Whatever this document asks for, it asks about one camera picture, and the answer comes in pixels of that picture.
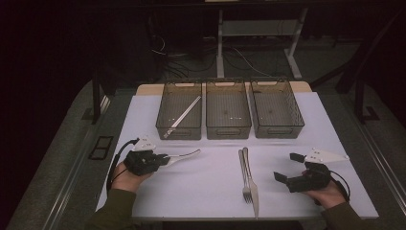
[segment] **person's hand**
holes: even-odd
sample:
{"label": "person's hand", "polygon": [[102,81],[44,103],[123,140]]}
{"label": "person's hand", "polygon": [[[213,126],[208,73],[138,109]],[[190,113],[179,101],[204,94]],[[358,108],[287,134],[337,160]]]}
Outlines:
{"label": "person's hand", "polygon": [[337,185],[333,181],[330,181],[324,189],[307,191],[304,192],[304,194],[313,199],[317,199],[325,209],[346,202]]}
{"label": "person's hand", "polygon": [[121,162],[120,164],[117,165],[116,169],[114,170],[113,178],[115,177],[116,178],[113,180],[111,188],[126,190],[135,194],[140,184],[150,176],[152,176],[152,173],[141,176],[133,174],[132,172],[126,170],[125,164]]}

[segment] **white tabletop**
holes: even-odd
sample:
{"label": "white tabletop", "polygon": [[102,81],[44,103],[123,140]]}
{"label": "white tabletop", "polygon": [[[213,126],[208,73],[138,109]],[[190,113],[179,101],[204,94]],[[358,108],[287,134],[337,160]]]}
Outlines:
{"label": "white tabletop", "polygon": [[[247,147],[251,172],[259,188],[259,218],[318,218],[321,207],[306,195],[289,193],[285,185],[274,179],[273,172],[293,177],[305,170],[304,164],[289,159],[290,152],[306,155],[312,148],[317,148],[342,155],[346,153],[318,95],[295,93],[295,97],[305,122],[297,139],[257,139],[252,128],[247,140],[208,140],[203,108],[200,141],[162,141],[155,128],[161,96],[134,96],[115,153],[128,140],[145,135],[157,145],[155,153],[184,154],[197,149],[201,149],[201,153],[160,168],[146,180],[137,193],[133,217],[139,220],[253,219],[252,204],[245,203],[242,197],[243,181],[238,158],[238,150]],[[123,151],[120,161],[131,148]],[[362,218],[378,217],[350,161],[326,165],[349,183],[350,204],[358,215]],[[103,187],[97,209],[105,200]]]}

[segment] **butter knife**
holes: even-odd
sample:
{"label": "butter knife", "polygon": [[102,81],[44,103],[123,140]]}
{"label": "butter knife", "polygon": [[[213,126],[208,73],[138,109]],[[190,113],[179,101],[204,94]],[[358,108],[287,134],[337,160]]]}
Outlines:
{"label": "butter knife", "polygon": [[259,215],[258,187],[254,183],[253,177],[251,175],[250,163],[248,162],[248,149],[246,147],[244,147],[242,149],[242,154],[244,155],[245,166],[246,166],[246,169],[247,169],[248,184],[250,186],[251,197],[253,199],[254,214],[255,214],[255,218],[258,219],[258,215]]}

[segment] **fork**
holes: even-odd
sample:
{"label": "fork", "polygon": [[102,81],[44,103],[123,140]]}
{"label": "fork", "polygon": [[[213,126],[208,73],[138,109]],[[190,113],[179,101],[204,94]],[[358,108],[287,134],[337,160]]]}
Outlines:
{"label": "fork", "polygon": [[242,188],[242,195],[244,196],[245,202],[251,203],[253,199],[251,198],[251,190],[248,187],[247,171],[245,168],[244,156],[242,155],[242,149],[238,151],[238,155],[239,155],[239,163],[241,163],[242,178],[244,179],[244,188]]}

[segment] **gray mesh basket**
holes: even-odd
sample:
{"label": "gray mesh basket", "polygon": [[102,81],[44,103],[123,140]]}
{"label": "gray mesh basket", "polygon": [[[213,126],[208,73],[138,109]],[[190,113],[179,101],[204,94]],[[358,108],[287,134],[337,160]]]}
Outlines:
{"label": "gray mesh basket", "polygon": [[243,79],[206,80],[207,138],[247,139],[251,118]]}
{"label": "gray mesh basket", "polygon": [[156,128],[161,140],[200,140],[202,99],[192,106],[176,128],[171,126],[202,96],[202,82],[198,80],[167,80],[162,94]]}
{"label": "gray mesh basket", "polygon": [[305,122],[286,79],[251,78],[250,105],[257,138],[297,138]]}

